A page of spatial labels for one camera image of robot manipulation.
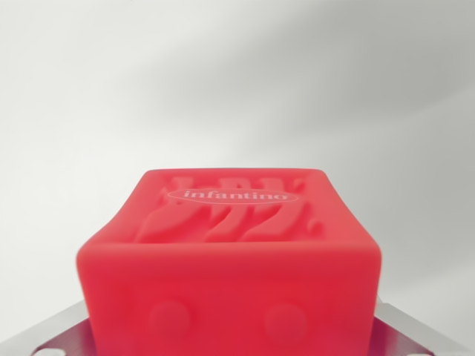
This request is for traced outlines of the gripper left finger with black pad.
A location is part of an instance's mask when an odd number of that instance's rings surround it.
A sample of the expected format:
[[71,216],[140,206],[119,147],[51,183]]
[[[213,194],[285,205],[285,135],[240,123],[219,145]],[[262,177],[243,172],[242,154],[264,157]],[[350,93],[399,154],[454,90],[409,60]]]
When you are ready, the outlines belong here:
[[1,342],[1,355],[34,355],[46,349],[64,355],[97,355],[84,301]]

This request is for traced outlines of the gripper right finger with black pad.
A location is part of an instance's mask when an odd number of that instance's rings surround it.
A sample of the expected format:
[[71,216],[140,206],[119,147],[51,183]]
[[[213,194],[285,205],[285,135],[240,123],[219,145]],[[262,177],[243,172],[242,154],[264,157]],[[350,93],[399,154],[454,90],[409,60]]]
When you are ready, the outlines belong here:
[[376,305],[369,354],[466,356],[474,352],[389,303]]

